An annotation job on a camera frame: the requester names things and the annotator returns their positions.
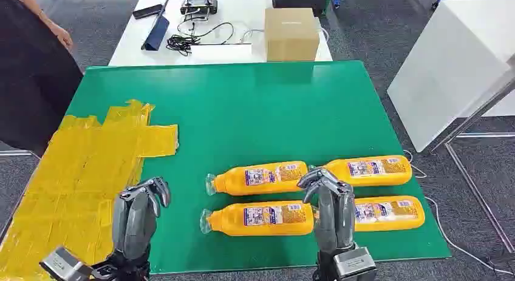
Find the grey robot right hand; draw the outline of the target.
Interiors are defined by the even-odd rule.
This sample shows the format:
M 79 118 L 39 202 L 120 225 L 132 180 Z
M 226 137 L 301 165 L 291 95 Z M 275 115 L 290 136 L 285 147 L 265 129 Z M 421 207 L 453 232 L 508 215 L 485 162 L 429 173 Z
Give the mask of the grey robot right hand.
M 308 171 L 297 187 L 305 192 L 303 203 L 318 196 L 319 217 L 315 222 L 315 237 L 321 252 L 335 255 L 355 246 L 355 194 L 353 186 L 340 180 L 324 167 Z

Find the person's left hand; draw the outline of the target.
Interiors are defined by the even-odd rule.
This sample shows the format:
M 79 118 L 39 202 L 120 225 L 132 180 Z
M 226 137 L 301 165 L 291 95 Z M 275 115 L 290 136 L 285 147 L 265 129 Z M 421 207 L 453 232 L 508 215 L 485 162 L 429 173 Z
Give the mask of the person's left hand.
M 58 24 L 50 21 L 48 24 L 49 29 L 51 32 L 58 38 L 60 43 L 68 50 L 71 51 L 73 48 L 73 40 L 69 34 L 69 32 L 65 29 L 63 29 Z

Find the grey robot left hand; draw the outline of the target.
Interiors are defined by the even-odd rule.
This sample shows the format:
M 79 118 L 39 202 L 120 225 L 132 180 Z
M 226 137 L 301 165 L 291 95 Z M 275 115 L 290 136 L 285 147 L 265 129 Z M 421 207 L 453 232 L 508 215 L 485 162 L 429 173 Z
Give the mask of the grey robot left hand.
M 113 252 L 129 262 L 147 261 L 156 219 L 170 202 L 171 192 L 163 177 L 143 180 L 119 192 L 112 218 Z

